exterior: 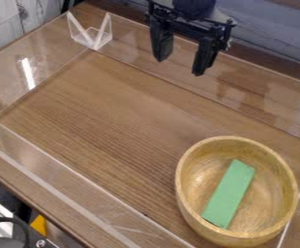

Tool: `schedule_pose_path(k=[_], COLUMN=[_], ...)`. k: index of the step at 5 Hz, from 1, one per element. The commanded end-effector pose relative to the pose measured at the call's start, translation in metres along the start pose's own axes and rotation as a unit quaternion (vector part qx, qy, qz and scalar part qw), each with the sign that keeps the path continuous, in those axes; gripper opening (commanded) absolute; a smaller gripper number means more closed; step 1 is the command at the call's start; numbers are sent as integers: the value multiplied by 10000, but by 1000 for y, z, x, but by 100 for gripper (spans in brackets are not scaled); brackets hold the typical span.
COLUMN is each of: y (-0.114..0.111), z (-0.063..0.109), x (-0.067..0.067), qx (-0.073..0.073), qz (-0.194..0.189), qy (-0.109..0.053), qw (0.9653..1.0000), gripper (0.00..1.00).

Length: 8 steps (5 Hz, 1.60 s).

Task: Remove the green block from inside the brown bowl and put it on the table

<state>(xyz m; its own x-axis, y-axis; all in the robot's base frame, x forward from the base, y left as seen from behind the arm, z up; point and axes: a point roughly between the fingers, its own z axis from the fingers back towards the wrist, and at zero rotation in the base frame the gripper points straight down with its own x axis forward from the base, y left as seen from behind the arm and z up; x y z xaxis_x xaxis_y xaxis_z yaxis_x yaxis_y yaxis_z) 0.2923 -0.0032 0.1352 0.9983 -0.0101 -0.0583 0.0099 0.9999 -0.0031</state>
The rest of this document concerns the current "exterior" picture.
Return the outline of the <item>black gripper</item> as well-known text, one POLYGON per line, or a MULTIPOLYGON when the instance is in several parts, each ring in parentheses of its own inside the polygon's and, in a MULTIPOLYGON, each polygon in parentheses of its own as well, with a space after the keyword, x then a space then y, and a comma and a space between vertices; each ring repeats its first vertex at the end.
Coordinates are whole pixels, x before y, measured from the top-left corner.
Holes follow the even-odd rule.
POLYGON ((198 40, 192 73, 200 77, 212 67, 219 49, 231 47, 236 21, 216 7, 218 0, 148 1, 150 38, 158 62, 172 54, 174 34, 198 40))

